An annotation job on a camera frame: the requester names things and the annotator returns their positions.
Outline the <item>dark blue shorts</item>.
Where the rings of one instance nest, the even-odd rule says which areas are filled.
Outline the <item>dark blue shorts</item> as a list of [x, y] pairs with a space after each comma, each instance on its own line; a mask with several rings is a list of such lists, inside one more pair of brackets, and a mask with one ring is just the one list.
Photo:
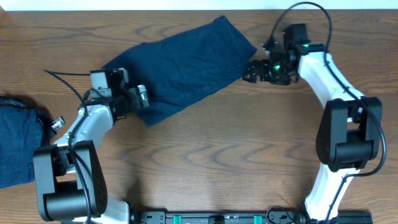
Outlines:
[[240, 79], [256, 48], [225, 16], [125, 50], [104, 65], [125, 68], [131, 86], [144, 85], [149, 107], [137, 116], [147, 127]]

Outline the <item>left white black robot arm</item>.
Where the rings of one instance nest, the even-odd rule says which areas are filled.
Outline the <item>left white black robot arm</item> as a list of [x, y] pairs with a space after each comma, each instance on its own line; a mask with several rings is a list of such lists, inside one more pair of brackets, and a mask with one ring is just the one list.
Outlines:
[[69, 130], [34, 152], [39, 213], [46, 222], [133, 223], [129, 204], [108, 194], [96, 149], [117, 121], [149, 106], [147, 90], [129, 86], [124, 68], [89, 76], [91, 88], [77, 96], [78, 115]]

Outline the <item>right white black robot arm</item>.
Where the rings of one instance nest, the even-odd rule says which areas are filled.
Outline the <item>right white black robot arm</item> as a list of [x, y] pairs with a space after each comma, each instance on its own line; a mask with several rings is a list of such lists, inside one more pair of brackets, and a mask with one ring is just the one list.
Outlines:
[[339, 212], [339, 204], [355, 177], [377, 173], [386, 159], [381, 128], [382, 103], [355, 89], [334, 64], [327, 44], [306, 37], [271, 37], [262, 48], [267, 59], [249, 64], [249, 81], [259, 77], [287, 85], [304, 79], [323, 106], [316, 137], [320, 168], [302, 209], [270, 208], [255, 223], [372, 223], [369, 212]]

